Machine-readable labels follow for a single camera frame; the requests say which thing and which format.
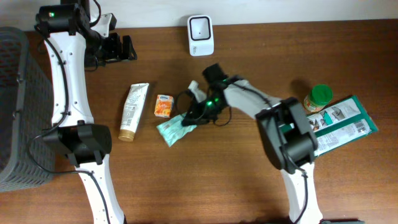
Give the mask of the green lid jar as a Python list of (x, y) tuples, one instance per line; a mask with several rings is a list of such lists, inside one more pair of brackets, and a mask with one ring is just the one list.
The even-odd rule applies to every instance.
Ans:
[(309, 112), (321, 111), (333, 99), (333, 91), (328, 85), (315, 85), (305, 97), (303, 105)]

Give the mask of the mint green tissue pack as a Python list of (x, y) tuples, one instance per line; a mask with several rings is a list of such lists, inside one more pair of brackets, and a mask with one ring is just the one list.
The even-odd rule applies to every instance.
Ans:
[(164, 141), (171, 147), (179, 139), (183, 138), (189, 132), (192, 132), (197, 125), (182, 126), (182, 121), (186, 113), (177, 115), (172, 119), (157, 126), (157, 130), (163, 137)]

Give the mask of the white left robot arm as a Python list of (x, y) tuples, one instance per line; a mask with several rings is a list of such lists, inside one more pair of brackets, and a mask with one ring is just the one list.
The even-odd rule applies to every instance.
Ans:
[(35, 30), (44, 38), (52, 70), (51, 128), (39, 135), (74, 167), (85, 188), (95, 223), (126, 223), (109, 168), (112, 150), (107, 126), (90, 110), (85, 73), (99, 66), (136, 60), (132, 40), (114, 32), (117, 20), (98, 1), (60, 1), (42, 6)]

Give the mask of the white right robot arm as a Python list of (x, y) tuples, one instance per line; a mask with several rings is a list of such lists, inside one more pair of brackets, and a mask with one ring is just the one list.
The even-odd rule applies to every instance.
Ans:
[(225, 108), (236, 108), (252, 118), (263, 149), (280, 171), (289, 201), (289, 223), (321, 223), (315, 190), (315, 151), (318, 141), (303, 106), (294, 98), (281, 99), (257, 89), (239, 75), (229, 76), (218, 64), (204, 69), (208, 89), (192, 81), (184, 94), (191, 103), (183, 126), (208, 124)]

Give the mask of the green wipes pack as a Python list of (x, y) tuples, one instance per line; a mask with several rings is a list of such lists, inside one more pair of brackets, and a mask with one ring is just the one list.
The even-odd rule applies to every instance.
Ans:
[(307, 116), (318, 141), (319, 157), (379, 131), (356, 95)]

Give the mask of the orange Kleenex tissue pack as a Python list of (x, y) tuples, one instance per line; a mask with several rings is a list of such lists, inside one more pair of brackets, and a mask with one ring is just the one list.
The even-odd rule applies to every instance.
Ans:
[(154, 114), (156, 117), (169, 118), (174, 106), (174, 98), (169, 95), (157, 95)]

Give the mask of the white cream tube gold cap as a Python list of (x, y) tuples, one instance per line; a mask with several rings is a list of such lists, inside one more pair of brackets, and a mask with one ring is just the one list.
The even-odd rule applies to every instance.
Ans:
[(144, 104), (146, 101), (149, 83), (137, 83), (130, 86), (126, 98), (118, 138), (131, 142), (137, 131)]

